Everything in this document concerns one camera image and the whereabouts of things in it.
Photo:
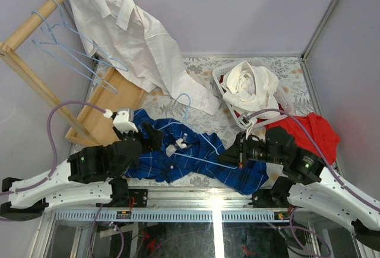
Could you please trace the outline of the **white long-sleeve shirt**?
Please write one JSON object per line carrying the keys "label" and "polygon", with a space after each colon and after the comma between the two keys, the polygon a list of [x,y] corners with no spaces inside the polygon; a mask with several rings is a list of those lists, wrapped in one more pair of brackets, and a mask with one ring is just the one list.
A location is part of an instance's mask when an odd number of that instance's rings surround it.
{"label": "white long-sleeve shirt", "polygon": [[227,72],[220,83],[223,100],[239,114],[277,109],[274,97],[279,80],[268,68],[243,61]]}

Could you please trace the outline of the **blue hanger of white shirt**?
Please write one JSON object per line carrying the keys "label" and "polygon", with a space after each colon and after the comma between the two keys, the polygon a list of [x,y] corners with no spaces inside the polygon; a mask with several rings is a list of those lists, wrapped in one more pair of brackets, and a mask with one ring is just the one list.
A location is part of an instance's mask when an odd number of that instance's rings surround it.
{"label": "blue hanger of white shirt", "polygon": [[[66,21],[66,18],[64,17],[64,14],[63,14],[63,10],[60,6],[60,4],[56,1],[56,0],[51,0],[55,3],[55,5],[57,6],[57,9],[59,10],[59,13],[60,13],[60,17],[61,17],[61,20],[62,20],[62,23],[56,23],[54,25],[50,25],[49,22],[41,15],[41,13],[37,12],[37,11],[33,11],[32,14],[37,14],[42,20],[43,22],[45,23],[46,25],[46,28],[44,27],[41,27],[41,31],[51,40],[51,42],[43,42],[43,41],[37,41],[37,40],[33,40],[33,43],[38,46],[40,49],[44,50],[46,53],[48,53],[50,56],[54,57],[56,60],[58,60],[59,62],[63,63],[64,65],[72,68],[73,70],[77,71],[72,65],[66,63],[65,61],[63,61],[62,59],[60,58],[57,58],[55,56],[53,56],[50,52],[48,52],[45,48],[42,48],[42,45],[58,45],[61,49],[63,49],[66,53],[68,53],[72,58],[74,58],[77,62],[79,62],[83,67],[85,67],[86,69],[89,70],[89,67],[86,66],[81,60],[79,60],[76,56],[74,56],[73,52],[75,53],[78,53],[86,58],[89,58],[89,59],[92,59],[96,62],[99,62],[99,63],[102,63],[102,64],[105,64],[105,65],[108,65],[110,67],[113,67],[117,70],[120,70],[120,71],[125,71],[125,72],[128,72],[129,69],[128,69],[128,66],[126,64],[124,64],[123,62],[121,62],[120,60],[118,60],[117,58],[112,58],[110,57],[104,50],[102,50],[94,41],[86,38],[83,34],[79,33],[78,31],[76,31],[75,29],[73,29],[69,24],[68,22]],[[104,58],[104,60],[99,60],[97,58],[94,57],[94,55],[87,55],[87,54],[84,54],[82,52],[80,52],[79,50],[75,50],[75,49],[72,49],[72,48],[69,48],[67,45],[61,43],[58,38],[56,37],[56,35],[54,34],[54,28],[55,27],[61,27],[63,29],[67,29],[71,32],[73,32],[74,34],[77,34],[82,40],[85,40],[85,42],[88,42],[89,44],[93,45],[93,47],[95,48],[96,52],[100,52],[100,56],[102,56]]]}

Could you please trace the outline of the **light blue wire hanger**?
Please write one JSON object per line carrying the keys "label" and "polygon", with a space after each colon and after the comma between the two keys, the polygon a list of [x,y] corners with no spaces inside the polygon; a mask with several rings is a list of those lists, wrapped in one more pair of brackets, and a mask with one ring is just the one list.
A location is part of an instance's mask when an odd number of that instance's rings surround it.
{"label": "light blue wire hanger", "polygon": [[[101,62],[105,63],[97,58],[93,58],[91,56],[88,56],[87,54],[84,54],[78,50],[72,49],[71,47],[61,43],[56,35],[54,34],[54,26],[51,26],[48,21],[37,11],[33,11],[32,16],[38,15],[41,20],[45,23],[46,27],[40,27],[41,31],[45,34],[47,38],[50,39],[50,42],[44,42],[39,40],[32,40],[32,42],[42,51],[50,55],[52,58],[60,62],[61,64],[69,67],[70,69],[76,71],[78,74],[84,76],[86,79],[92,81],[95,86],[100,86],[114,94],[117,94],[117,89],[111,85],[108,81],[101,78],[99,75],[96,74],[96,72],[86,65],[82,60],[80,60],[77,55],[81,55],[85,58],[91,59],[91,63],[93,62]],[[70,56],[75,64],[70,64],[67,61],[64,61],[62,58],[56,56],[53,52],[48,50],[47,46],[57,46],[59,49],[63,50],[64,53],[68,56]]]}

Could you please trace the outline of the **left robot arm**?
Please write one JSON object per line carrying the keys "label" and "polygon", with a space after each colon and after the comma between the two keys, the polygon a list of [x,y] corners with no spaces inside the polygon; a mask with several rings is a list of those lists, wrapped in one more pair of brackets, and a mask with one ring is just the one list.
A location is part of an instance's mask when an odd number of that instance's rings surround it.
{"label": "left robot arm", "polygon": [[129,131],[108,146],[85,147],[47,171],[27,180],[5,178],[1,219],[29,221],[62,207],[95,205],[130,207],[132,199],[123,178],[138,165],[142,154],[160,150],[163,132],[145,122],[142,131]]}

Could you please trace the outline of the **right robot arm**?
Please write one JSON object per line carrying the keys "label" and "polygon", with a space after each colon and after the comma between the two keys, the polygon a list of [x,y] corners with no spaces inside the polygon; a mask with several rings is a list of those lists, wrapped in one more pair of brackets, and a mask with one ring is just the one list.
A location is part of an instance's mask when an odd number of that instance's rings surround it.
{"label": "right robot arm", "polygon": [[379,250],[379,200],[330,170],[318,155],[297,146],[282,127],[267,130],[265,140],[245,133],[218,160],[238,167],[249,161],[282,165],[283,175],[271,189],[277,207],[288,203],[315,212],[346,230],[372,250]]}

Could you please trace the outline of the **red black plaid shirt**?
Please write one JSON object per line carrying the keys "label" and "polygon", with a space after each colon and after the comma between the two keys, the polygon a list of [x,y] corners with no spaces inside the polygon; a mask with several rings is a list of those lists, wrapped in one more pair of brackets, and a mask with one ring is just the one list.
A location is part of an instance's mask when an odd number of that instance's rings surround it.
{"label": "red black plaid shirt", "polygon": [[253,75],[226,74],[220,77],[220,85],[224,91],[223,100],[238,114],[256,112],[267,107],[267,92],[256,85]]}

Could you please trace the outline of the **blue plaid shirt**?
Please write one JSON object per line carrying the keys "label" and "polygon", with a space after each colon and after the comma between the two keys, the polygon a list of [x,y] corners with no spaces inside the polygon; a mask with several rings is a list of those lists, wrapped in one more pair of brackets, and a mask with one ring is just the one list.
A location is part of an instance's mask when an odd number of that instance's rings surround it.
{"label": "blue plaid shirt", "polygon": [[143,123],[163,132],[163,141],[158,151],[140,156],[138,165],[126,171],[128,178],[172,183],[197,173],[217,179],[243,195],[256,192],[268,180],[265,162],[249,161],[242,169],[218,162],[225,148],[216,133],[199,134],[173,118],[152,119],[145,109],[135,111],[134,124],[146,136]]}

